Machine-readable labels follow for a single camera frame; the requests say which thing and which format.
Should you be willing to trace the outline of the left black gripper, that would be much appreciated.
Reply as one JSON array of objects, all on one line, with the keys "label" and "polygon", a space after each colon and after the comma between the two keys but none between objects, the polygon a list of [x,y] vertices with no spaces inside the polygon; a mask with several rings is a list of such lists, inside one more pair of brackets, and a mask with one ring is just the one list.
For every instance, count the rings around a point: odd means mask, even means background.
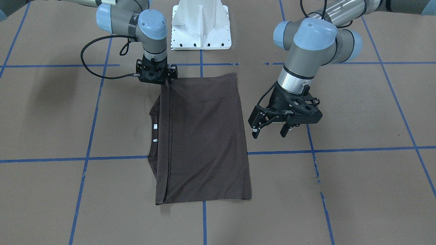
[{"label": "left black gripper", "polygon": [[[268,105],[266,107],[262,107],[260,102],[262,102],[264,97],[270,91],[272,91],[272,93],[271,97],[269,98]],[[296,110],[290,105],[292,99],[296,98],[299,99],[300,94],[290,93],[277,83],[272,85],[257,102],[251,115],[249,116],[249,125],[253,130],[253,138],[258,138],[260,130],[263,127],[275,122],[284,122],[284,125],[280,131],[282,138],[285,138],[293,127],[299,127],[300,123],[289,121],[296,112]]]}]

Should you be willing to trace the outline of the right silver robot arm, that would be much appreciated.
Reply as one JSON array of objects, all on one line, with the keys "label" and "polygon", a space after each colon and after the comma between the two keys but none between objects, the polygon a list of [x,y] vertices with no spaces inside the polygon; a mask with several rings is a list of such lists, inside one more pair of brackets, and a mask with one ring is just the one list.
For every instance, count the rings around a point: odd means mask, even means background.
[{"label": "right silver robot arm", "polygon": [[177,66],[168,64],[167,22],[158,10],[150,9],[151,0],[77,0],[75,3],[96,7],[96,23],[110,33],[109,38],[128,39],[120,51],[127,54],[131,42],[143,45],[143,58],[137,60],[131,74],[141,82],[163,85],[178,77]]}]

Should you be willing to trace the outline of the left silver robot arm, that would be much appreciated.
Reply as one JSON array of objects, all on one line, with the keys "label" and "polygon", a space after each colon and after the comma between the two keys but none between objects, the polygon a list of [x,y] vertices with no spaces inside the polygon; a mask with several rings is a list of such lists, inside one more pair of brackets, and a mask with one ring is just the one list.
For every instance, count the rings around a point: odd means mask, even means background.
[{"label": "left silver robot arm", "polygon": [[253,138],[272,123],[284,123],[286,137],[293,127],[317,124],[322,118],[311,84],[321,66],[348,62],[360,54],[362,38],[348,30],[353,20],[375,11],[435,15],[434,0],[337,0],[322,9],[303,12],[304,18],[283,21],[274,30],[274,43],[288,51],[277,81],[268,89],[268,105],[254,107],[249,125]]}]

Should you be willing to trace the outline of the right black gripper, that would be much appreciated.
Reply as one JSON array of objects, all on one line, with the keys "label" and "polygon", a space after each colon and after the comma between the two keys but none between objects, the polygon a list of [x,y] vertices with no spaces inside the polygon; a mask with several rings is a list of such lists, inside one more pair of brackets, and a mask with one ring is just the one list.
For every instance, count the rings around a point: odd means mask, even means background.
[{"label": "right black gripper", "polygon": [[161,61],[146,57],[143,55],[143,73],[145,74],[167,74],[168,82],[172,82],[178,78],[178,68],[176,64],[168,64],[168,59],[164,58]]}]

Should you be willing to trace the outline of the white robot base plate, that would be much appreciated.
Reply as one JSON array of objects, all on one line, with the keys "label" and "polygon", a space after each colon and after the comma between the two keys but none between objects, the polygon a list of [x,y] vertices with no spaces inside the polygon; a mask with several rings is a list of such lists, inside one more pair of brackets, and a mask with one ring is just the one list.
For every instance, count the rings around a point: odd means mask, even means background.
[{"label": "white robot base plate", "polygon": [[181,0],[172,8],[172,50],[226,50],[232,46],[229,9],[220,0]]}]

